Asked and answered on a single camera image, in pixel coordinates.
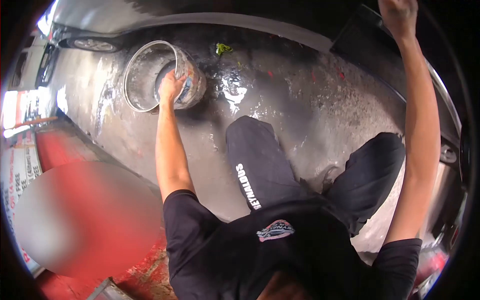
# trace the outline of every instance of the shoe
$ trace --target shoe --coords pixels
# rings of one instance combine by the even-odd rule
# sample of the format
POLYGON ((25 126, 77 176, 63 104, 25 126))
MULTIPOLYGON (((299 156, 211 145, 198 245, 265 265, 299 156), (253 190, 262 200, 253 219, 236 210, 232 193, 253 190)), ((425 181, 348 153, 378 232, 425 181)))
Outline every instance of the shoe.
POLYGON ((342 169, 337 166, 329 166, 324 175, 322 181, 322 193, 328 192, 328 190, 333 186, 335 179, 342 173, 342 169))

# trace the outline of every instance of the leg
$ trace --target leg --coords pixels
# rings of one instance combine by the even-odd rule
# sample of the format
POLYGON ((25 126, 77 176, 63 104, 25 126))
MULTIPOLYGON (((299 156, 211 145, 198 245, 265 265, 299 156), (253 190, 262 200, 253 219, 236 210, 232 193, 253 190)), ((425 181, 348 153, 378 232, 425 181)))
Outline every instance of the leg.
POLYGON ((238 118, 227 128, 227 152, 251 210, 307 196, 295 181, 272 125, 238 118))
POLYGON ((351 234, 357 235, 384 203, 405 158, 405 146, 394 133, 379 133, 350 155, 325 196, 356 220, 351 234))

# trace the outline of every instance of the black t-shirt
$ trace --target black t-shirt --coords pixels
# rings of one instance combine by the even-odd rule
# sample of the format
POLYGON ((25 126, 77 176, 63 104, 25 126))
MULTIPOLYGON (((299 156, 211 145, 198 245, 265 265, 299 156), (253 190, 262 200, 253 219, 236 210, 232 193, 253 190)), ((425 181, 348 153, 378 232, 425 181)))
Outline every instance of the black t-shirt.
POLYGON ((345 225, 302 200, 220 221, 188 190, 164 203, 170 284, 183 299, 256 299, 275 271, 295 276, 314 299, 405 299, 421 240, 384 245, 372 266, 345 225))

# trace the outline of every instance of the metal bucket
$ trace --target metal bucket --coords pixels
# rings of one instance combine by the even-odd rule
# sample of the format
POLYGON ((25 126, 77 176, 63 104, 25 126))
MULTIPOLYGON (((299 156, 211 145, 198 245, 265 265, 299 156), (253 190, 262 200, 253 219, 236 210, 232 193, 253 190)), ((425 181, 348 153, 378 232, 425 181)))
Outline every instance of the metal bucket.
POLYGON ((165 74, 175 68, 175 77, 187 76, 174 109, 190 108, 203 97, 205 75, 191 56, 166 41, 153 41, 141 47, 128 62, 123 77, 123 94, 127 104, 138 112, 155 113, 159 102, 158 87, 165 74))

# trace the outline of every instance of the person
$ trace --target person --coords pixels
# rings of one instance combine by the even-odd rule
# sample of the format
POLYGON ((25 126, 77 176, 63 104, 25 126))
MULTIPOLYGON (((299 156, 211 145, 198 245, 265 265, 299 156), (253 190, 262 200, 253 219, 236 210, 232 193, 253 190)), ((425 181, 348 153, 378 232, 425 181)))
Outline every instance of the person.
POLYGON ((415 0, 379 0, 405 65, 405 146, 380 133, 353 152, 323 194, 295 181, 270 124, 243 116, 226 131, 228 160, 251 213, 230 223, 203 207, 189 174, 173 101, 185 78, 159 93, 157 178, 164 201, 170 283, 179 299, 405 299, 413 286, 440 155, 437 103, 415 37, 415 0), (372 266, 350 243, 389 194, 401 193, 372 266))

